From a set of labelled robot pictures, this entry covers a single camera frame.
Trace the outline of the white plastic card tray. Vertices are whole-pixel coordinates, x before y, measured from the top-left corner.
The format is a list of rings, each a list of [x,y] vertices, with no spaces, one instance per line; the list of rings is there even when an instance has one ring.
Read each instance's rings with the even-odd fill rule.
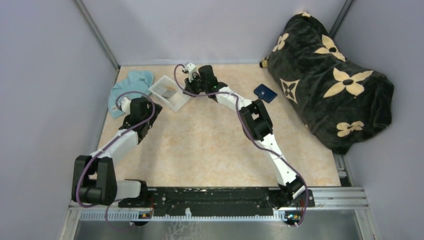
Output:
[[[179,111],[191,99],[190,96],[183,94],[173,79],[166,75],[156,80],[149,87],[149,91],[174,112]]]

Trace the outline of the navy blue card holder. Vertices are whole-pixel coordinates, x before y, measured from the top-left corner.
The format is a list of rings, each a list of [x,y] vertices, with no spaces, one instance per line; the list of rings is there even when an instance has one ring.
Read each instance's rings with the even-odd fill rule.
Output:
[[[257,86],[253,93],[261,100],[265,101],[266,103],[271,103],[276,97],[277,93],[273,90],[271,90],[269,87],[261,83],[259,86]]]

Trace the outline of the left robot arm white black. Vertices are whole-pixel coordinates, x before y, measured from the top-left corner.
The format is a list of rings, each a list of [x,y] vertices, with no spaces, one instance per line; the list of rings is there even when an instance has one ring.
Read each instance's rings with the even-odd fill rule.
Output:
[[[131,100],[129,114],[115,136],[90,155],[74,161],[71,199],[83,208],[109,206],[130,199],[138,207],[149,203],[150,193],[143,180],[117,180],[115,165],[141,143],[163,107],[146,97]]]

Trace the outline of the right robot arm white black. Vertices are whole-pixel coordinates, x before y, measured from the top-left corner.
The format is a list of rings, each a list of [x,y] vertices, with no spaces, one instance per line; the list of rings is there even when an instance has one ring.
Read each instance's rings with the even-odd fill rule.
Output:
[[[218,81],[211,65],[197,68],[193,63],[182,65],[183,93],[191,97],[208,97],[233,110],[246,137],[266,154],[273,167],[279,193],[275,205],[295,206],[308,199],[308,187],[303,177],[285,159],[273,131],[273,123],[262,100],[251,100]]]

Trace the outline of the stack of grey cards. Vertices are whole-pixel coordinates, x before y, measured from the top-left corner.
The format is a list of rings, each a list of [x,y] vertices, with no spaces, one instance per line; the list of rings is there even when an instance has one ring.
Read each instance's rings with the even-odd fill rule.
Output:
[[[169,99],[176,94],[176,90],[169,85],[160,84],[156,87],[156,92],[164,99]]]

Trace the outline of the light blue towel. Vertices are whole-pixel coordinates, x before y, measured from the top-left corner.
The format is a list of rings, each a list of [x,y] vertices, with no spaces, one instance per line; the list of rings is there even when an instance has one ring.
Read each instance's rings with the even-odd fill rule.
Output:
[[[124,114],[119,108],[123,97],[130,100],[140,98],[142,95],[139,92],[150,95],[149,88],[152,86],[153,81],[154,74],[151,71],[129,71],[127,78],[117,82],[110,90],[108,111],[111,117],[116,119]]]

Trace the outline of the black floral blanket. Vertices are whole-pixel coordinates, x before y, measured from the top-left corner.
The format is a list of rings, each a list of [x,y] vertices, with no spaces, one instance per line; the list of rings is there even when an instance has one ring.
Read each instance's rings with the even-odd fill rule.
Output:
[[[307,12],[289,19],[260,62],[309,132],[344,155],[392,123],[394,84],[346,58],[325,26]]]

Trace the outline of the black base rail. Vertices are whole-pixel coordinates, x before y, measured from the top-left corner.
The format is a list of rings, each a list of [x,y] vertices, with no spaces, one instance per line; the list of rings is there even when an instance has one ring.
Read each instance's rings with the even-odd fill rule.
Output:
[[[139,197],[126,198],[120,208],[153,209],[155,217],[268,217],[274,210],[314,207],[313,192],[288,200],[278,187],[149,187]]]

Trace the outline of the aluminium frame rail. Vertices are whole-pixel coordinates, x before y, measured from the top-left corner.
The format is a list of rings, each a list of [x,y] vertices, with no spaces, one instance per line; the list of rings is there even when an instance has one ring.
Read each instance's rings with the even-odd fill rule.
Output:
[[[75,203],[68,208],[67,221],[104,221],[109,222],[286,222],[296,221],[302,213],[316,211],[364,210],[369,207],[365,191],[360,187],[310,187],[314,207],[302,206],[301,211],[293,207],[281,207],[274,210],[271,216],[238,216],[238,217],[195,217],[190,212],[183,216],[154,216],[153,208],[122,208],[118,202],[110,207],[95,206],[81,208]]]

